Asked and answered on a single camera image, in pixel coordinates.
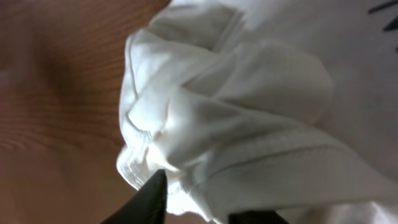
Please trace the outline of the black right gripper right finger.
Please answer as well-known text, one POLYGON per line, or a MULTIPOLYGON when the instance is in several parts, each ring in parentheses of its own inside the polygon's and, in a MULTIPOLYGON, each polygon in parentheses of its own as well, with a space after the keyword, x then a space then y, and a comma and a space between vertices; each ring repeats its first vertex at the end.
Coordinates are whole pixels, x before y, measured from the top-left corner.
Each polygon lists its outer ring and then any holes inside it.
POLYGON ((289 224, 275 211, 250 211, 228 216, 229 224, 289 224))

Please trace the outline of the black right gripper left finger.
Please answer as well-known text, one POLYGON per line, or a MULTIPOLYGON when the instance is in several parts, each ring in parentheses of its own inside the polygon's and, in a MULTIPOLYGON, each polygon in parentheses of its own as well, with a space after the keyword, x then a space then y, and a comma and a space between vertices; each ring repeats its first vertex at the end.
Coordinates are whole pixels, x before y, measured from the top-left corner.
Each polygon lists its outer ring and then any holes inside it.
POLYGON ((167 176, 159 169, 117 212, 101 224, 164 224, 167 176))

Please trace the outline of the white printed t-shirt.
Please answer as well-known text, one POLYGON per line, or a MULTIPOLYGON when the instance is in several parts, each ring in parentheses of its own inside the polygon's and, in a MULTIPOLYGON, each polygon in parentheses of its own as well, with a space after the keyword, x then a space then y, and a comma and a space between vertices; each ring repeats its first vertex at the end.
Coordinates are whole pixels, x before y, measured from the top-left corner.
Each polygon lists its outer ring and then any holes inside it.
POLYGON ((116 167, 226 223, 397 222, 397 6, 172 1, 125 46, 116 167))

